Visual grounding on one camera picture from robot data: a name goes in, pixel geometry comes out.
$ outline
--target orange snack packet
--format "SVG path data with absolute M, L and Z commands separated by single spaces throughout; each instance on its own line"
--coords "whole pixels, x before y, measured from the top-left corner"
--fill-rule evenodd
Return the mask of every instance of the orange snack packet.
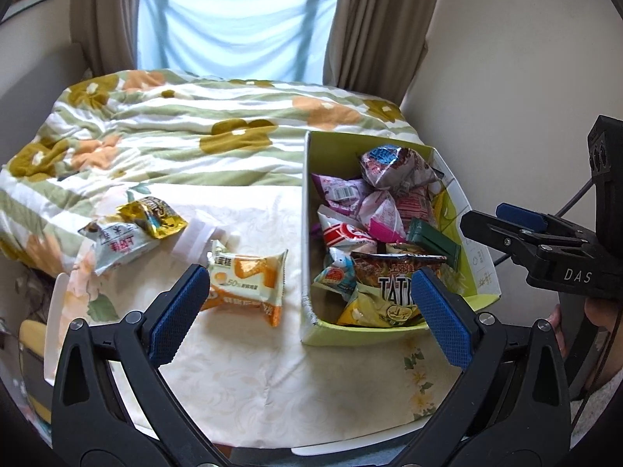
M 208 253 L 210 295 L 201 310 L 221 304 L 261 308 L 270 326 L 281 320 L 285 257 L 236 255 L 218 240 Z

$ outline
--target blue gripper pad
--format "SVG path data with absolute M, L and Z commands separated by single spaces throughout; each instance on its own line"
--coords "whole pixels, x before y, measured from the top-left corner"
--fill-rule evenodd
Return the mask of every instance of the blue gripper pad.
M 463 321 L 450 306 L 447 299 L 459 298 L 468 307 L 465 315 L 475 318 L 471 307 L 459 296 L 450 293 L 437 276 L 424 268 L 415 272 L 411 278 L 411 299 L 424 316 L 437 343 L 451 365 L 465 370 L 472 361 L 473 345 L 477 327 L 472 321 Z
M 208 298 L 209 291 L 208 271 L 200 265 L 192 265 L 171 290 L 166 292 L 164 298 L 170 299 L 170 303 L 153 324 L 150 332 L 147 354 L 155 367 L 173 360 L 201 306 Z
M 517 207 L 511 204 L 499 204 L 495 209 L 495 215 L 499 219 L 509 221 L 519 226 L 524 226 L 532 232 L 542 234 L 547 231 L 547 221 L 538 212 Z

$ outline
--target cable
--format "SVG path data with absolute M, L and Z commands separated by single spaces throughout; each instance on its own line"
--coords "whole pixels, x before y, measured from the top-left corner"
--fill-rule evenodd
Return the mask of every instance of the cable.
M 569 202 L 567 202 L 561 210 L 559 210 L 558 212 L 556 212 L 556 214 L 554 214 L 554 216 L 564 216 L 566 213 L 568 213 L 569 210 L 571 210 L 571 207 L 577 204 L 580 201 L 580 199 L 586 194 L 586 192 L 591 189 L 591 186 L 593 186 L 592 177 L 589 179 L 589 181 L 586 184 L 584 184 L 584 186 L 582 186 L 580 191 L 578 191 L 575 195 L 573 195 L 572 199 L 569 200 Z M 493 265 L 498 266 L 500 263 L 505 262 L 509 258 L 510 258 L 509 254 L 501 256 L 493 262 Z
M 614 341 L 616 340 L 616 336 L 617 336 L 617 332 L 619 330 L 619 324 L 621 324 L 621 317 L 622 316 L 623 316 L 623 304 L 621 304 L 619 306 L 619 313 L 617 315 L 617 321 L 614 324 L 614 328 L 612 329 L 612 333 L 610 333 L 610 335 L 608 336 L 607 346 L 605 347 L 605 350 L 604 350 L 604 356 L 601 359 L 601 362 L 599 363 L 599 367 L 597 368 L 597 372 L 595 373 L 595 377 L 593 379 L 593 382 L 591 383 L 590 388 L 588 389 L 586 395 L 584 396 L 584 400 L 582 401 L 582 404 L 580 404 L 580 408 L 577 410 L 577 413 L 575 414 L 575 417 L 573 418 L 573 422 L 571 423 L 571 431 L 572 432 L 575 429 L 575 426 L 577 425 L 577 422 L 579 421 L 580 416 L 582 415 L 582 411 L 584 411 L 584 408 L 586 407 L 586 404 L 588 404 L 588 399 L 597 390 L 597 381 L 599 380 L 599 377 L 601 376 L 601 373 L 604 370 L 605 363 L 608 360 L 608 355 L 610 354 L 612 346 L 614 345 Z

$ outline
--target floral comforter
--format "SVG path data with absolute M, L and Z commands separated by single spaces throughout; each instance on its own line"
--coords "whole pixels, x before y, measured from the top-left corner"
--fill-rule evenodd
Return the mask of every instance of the floral comforter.
M 53 277 L 70 271 L 77 231 L 118 182 L 300 185 L 308 130 L 419 142 L 394 104 L 336 88 L 169 70 L 86 80 L 2 168 L 0 248 Z

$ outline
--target cake packet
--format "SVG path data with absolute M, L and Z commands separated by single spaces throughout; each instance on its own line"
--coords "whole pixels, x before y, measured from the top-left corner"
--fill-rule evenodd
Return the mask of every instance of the cake packet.
M 338 214 L 325 205 L 318 208 L 318 218 L 327 248 L 336 247 L 345 253 L 353 250 L 376 252 L 376 241 L 356 219 Z
M 222 304 L 261 309 L 270 326 L 281 320 L 285 258 L 288 251 L 274 256 L 236 255 L 218 240 L 208 252 L 210 294 L 201 310 Z
M 367 255 L 351 253 L 357 286 L 337 324 L 390 328 L 416 320 L 419 309 L 411 299 L 411 276 L 423 266 L 438 271 L 444 256 Z
M 396 200 L 396 208 L 403 222 L 405 233 L 409 231 L 409 226 L 413 218 L 423 219 L 435 228 L 437 226 L 432 204 L 428 198 L 428 191 L 425 187 L 413 188 L 409 193 L 398 198 Z
M 359 219 L 370 237 L 379 242 L 404 242 L 407 234 L 396 203 L 387 191 L 375 191 L 361 204 Z
M 344 251 L 330 248 L 326 268 L 317 275 L 312 286 L 334 291 L 348 302 L 356 285 L 353 259 Z
M 363 199 L 372 193 L 365 179 L 346 181 L 338 177 L 312 174 L 311 179 L 324 202 L 335 212 L 356 218 Z
M 385 144 L 359 159 L 361 173 L 374 188 L 387 190 L 396 198 L 409 190 L 437 181 L 435 171 L 417 151 Z
M 80 235 L 95 243 L 95 268 L 100 276 L 105 271 L 136 260 L 160 244 L 135 223 L 128 223 L 119 215 L 105 216 L 91 221 L 78 230 Z
M 136 223 L 153 238 L 169 237 L 188 224 L 169 204 L 156 197 L 144 197 L 117 210 L 125 221 Z

